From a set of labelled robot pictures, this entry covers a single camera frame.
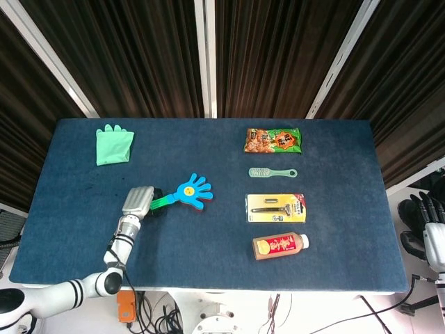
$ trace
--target green glove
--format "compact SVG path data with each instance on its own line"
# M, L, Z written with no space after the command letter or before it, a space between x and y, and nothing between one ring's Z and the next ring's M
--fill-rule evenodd
M121 129L119 125L105 125L105 131L96 131L96 164L108 165L130 160L130 145L134 132Z

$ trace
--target toy hand clapper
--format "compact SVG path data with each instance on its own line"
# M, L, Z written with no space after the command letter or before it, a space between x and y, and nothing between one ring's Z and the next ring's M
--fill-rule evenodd
M173 204L179 201L184 204L192 205L198 210L203 210L204 203L198 199L211 200L213 198L213 194L209 191L211 189L211 185L206 183L206 178L204 176L201 176L199 179L197 179L197 181L196 178L196 173L193 173L188 182L178 186L175 193L159 198L158 200L153 200L152 204L150 205L150 209L158 209L165 205Z

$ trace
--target black curtain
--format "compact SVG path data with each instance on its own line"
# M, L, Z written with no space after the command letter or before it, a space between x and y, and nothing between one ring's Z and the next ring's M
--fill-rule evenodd
M101 117L204 117L193 0L21 0Z
M216 1L218 117L304 118L361 4Z
M445 2L384 0L317 118L371 121L387 186L445 155Z
M60 118L84 117L0 12L0 202L28 211Z

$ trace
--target blue table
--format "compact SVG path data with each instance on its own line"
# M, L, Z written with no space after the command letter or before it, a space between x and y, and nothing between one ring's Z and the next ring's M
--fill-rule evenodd
M135 132L129 163L96 166L95 131ZM303 154L246 154L246 129L298 127ZM251 179L254 166L296 178ZM138 287L402 292L407 280L367 121L61 120L10 279L52 284L103 271L106 245L130 188L173 192L192 172L213 186L199 213L179 203L146 218L127 269ZM247 193L303 193L304 224L254 224ZM298 255L256 261L252 239L305 233Z

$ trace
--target white bottle cap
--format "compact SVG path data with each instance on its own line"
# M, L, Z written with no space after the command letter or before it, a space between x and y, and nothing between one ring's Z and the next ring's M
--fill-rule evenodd
M307 235L300 234L300 237L303 240L303 249L309 247L309 239L307 238Z

